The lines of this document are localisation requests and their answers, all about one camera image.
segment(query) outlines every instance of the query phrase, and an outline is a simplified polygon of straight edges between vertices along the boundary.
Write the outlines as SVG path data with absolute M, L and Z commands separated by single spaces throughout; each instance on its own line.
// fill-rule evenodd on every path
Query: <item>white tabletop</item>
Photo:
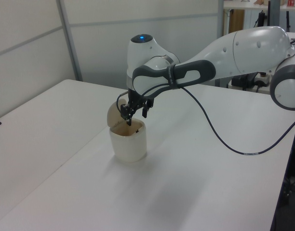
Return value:
M 99 92 L 86 103 L 103 100 L 96 118 L 105 116 L 116 93 L 78 85 Z M 269 147 L 295 121 L 268 95 L 188 89 L 224 141 L 243 152 Z M 135 117 L 147 126 L 145 159 L 117 161 L 107 127 L 8 213 L 0 231 L 269 231 L 295 128 L 269 152 L 242 156 L 223 146 L 182 90 L 159 95 L 147 119 Z
M 0 219 L 106 127 L 121 92 L 65 80 L 0 119 Z
M 267 5 L 258 5 L 254 4 L 255 0 L 250 1 L 241 1 L 241 0 L 233 0 L 233 1 L 224 1 L 224 9 L 237 9 L 237 10 L 264 10 L 268 9 Z M 287 3 L 280 7 L 280 11 L 295 11 L 295 7 L 287 6 Z

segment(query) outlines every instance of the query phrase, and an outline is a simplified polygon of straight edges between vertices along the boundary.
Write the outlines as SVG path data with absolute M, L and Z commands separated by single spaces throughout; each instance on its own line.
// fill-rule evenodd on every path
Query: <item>robotic arm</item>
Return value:
M 258 27 L 228 34 L 181 64 L 152 36 L 138 35 L 129 43 L 127 63 L 129 101 L 121 106 L 121 116 L 129 125 L 141 107 L 143 116 L 147 117 L 154 98 L 163 91 L 265 72 L 276 66 L 270 84 L 271 97 L 278 106 L 295 110 L 295 45 L 291 45 L 280 27 Z

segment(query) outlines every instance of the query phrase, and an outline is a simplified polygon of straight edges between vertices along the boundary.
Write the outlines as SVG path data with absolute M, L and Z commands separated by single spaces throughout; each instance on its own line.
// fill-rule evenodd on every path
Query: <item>floor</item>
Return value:
M 289 190 L 289 196 L 284 197 L 282 205 L 276 209 L 276 229 L 275 221 L 273 221 L 271 231 L 295 231 L 295 178 L 291 178 L 291 187 Z M 288 181 L 284 180 L 284 187 L 288 187 Z

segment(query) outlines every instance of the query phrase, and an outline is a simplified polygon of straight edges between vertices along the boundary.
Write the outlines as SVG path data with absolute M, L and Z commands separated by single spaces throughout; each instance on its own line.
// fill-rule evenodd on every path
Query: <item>wall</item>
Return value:
M 0 0 L 0 117 L 75 79 L 56 0 Z
M 222 28 L 219 2 L 61 0 L 79 76 L 86 82 L 126 88 L 127 46 L 137 34 L 151 34 L 186 61 L 217 38 Z

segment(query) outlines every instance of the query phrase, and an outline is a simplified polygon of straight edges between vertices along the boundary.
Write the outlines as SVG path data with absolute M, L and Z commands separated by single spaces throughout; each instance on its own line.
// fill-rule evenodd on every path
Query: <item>cup lid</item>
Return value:
M 120 99 L 118 102 L 119 108 L 121 108 L 122 104 L 126 104 L 126 100 L 125 99 Z M 124 119 L 121 117 L 120 112 L 117 109 L 117 103 L 114 102 L 108 110 L 107 113 L 107 124 L 110 128 L 113 128 L 115 126 L 117 126 L 118 124 L 120 124 L 121 122 L 123 122 Z

